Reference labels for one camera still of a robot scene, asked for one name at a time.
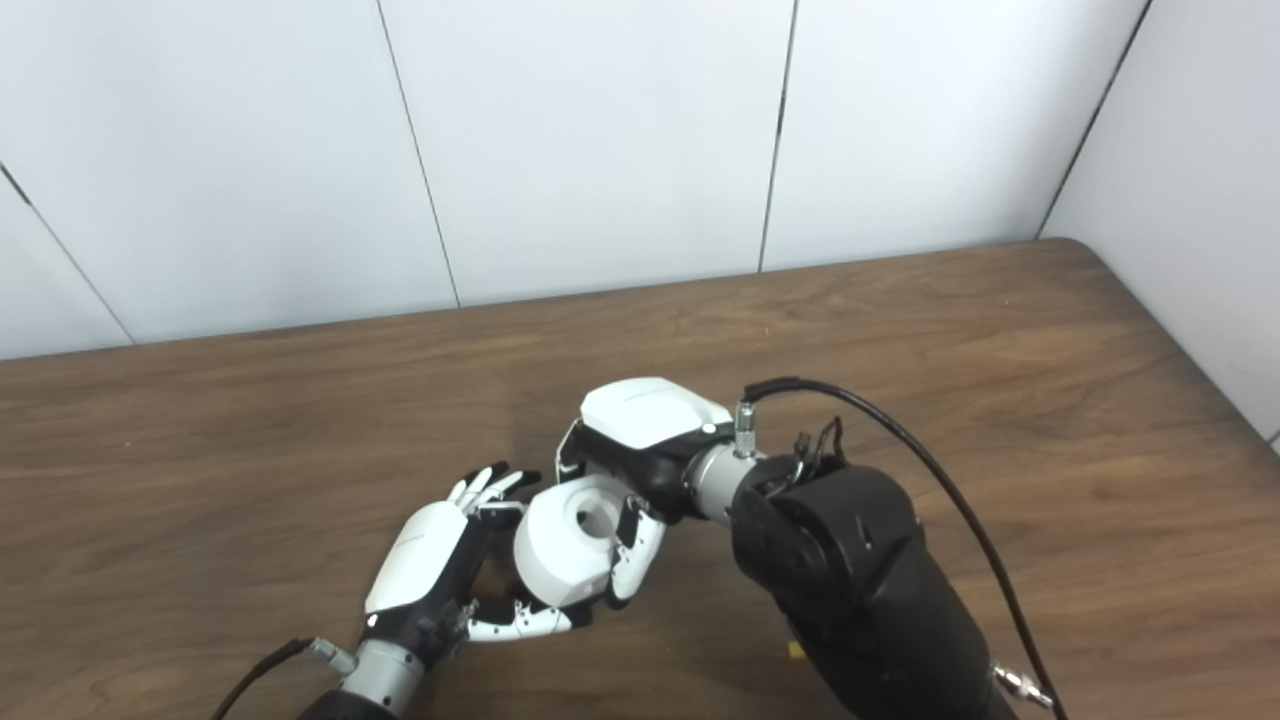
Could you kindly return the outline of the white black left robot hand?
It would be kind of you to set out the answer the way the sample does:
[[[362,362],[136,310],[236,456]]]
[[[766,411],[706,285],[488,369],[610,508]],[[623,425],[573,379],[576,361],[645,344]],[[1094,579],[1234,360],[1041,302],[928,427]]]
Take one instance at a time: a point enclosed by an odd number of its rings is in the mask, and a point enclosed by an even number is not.
[[[495,536],[518,525],[527,509],[512,493],[540,479],[539,471],[498,461],[413,512],[366,596],[361,639],[397,646],[430,670],[467,641],[520,641],[593,624],[593,602],[550,606],[520,583],[503,600],[474,594]]]

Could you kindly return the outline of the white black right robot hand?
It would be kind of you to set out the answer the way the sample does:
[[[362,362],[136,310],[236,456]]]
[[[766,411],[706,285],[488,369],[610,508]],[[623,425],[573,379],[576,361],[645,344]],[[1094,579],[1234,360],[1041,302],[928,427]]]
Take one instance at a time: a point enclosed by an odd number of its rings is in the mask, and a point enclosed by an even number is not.
[[[602,471],[623,486],[605,603],[625,609],[640,589],[668,527],[685,519],[730,527],[750,468],[733,459],[733,419],[722,405],[660,377],[588,392],[556,451],[556,479]]]

